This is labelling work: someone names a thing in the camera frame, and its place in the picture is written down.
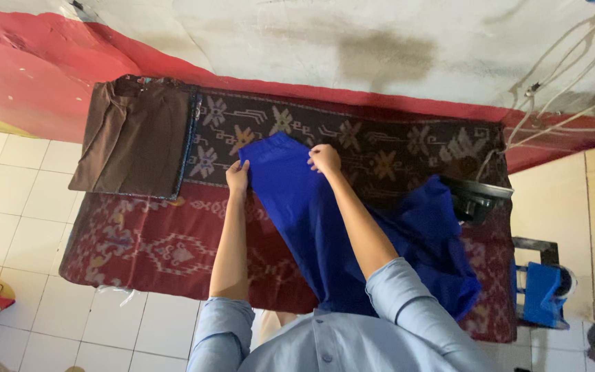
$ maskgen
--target blue fabric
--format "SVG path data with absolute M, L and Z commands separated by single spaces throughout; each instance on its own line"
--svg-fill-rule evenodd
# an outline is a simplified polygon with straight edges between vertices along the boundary
M 403 258 L 371 275 L 379 318 L 316 309 L 248 353 L 249 303 L 211 297 L 200 312 L 188 372 L 474 371 L 498 369 L 442 309 Z
M 308 153 L 283 132 L 238 152 L 241 161 L 250 161 L 250 184 L 319 309 L 376 317 L 334 193 L 325 176 L 310 169 Z M 450 191 L 439 178 L 431 177 L 394 210 L 368 210 L 442 307 L 457 320 L 465 315 L 481 285 L 458 239 Z

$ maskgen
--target shirt sleeve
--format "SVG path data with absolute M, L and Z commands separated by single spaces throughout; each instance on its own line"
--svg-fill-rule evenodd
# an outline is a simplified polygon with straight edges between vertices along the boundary
M 253 321 L 247 301 L 209 298 L 201 310 L 187 371 L 237 371 L 249 355 Z
M 381 318 L 422 339 L 457 370 L 494 370 L 404 258 L 393 259 L 373 273 L 366 282 L 366 293 Z

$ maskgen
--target dark brown patterned cloth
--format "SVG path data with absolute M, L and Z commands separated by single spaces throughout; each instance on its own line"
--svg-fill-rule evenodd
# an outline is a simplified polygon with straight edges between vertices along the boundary
M 203 88 L 197 95 L 196 135 L 176 201 L 89 193 L 63 277 L 206 299 L 228 198 L 225 171 L 239 148 L 276 131 L 307 146 L 331 143 L 360 199 L 381 207 L 434 173 L 473 178 L 487 152 L 504 146 L 496 123 Z M 492 159 L 482 181 L 508 186 L 503 157 Z M 459 324 L 478 340 L 511 342 L 516 335 L 510 209 L 499 205 L 461 237 L 482 291 Z M 316 305 L 256 197 L 248 198 L 247 245 L 253 307 L 304 313 Z

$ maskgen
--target light blue shirt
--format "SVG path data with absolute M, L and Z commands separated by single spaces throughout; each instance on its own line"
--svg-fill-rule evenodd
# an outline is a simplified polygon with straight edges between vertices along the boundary
M 211 297 L 201 312 L 187 371 L 495 370 L 405 259 L 373 273 L 366 292 L 380 318 L 315 310 L 252 353 L 249 303 Z

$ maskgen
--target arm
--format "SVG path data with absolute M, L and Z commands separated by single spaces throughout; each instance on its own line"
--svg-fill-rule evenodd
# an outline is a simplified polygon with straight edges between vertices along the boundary
M 371 274 L 399 255 L 341 174 L 341 159 L 336 150 L 329 145 L 318 145 L 311 149 L 309 156 L 308 164 L 313 164 L 311 169 L 324 174 L 335 193 L 355 258 L 364 278 L 369 279 Z
M 341 174 L 341 160 L 329 145 L 310 151 L 309 164 L 334 191 L 366 291 L 378 315 L 416 335 L 460 371 L 491 371 L 487 358 L 399 258 L 376 221 Z
M 226 172 L 229 202 L 210 277 L 210 298 L 199 315 L 188 371 L 234 372 L 249 355 L 254 313 L 247 302 L 244 200 L 249 161 Z
M 240 168 L 240 160 L 226 171 L 229 201 L 224 228 L 210 277 L 210 296 L 247 300 L 247 236 L 244 231 L 244 200 L 247 193 L 249 160 Z

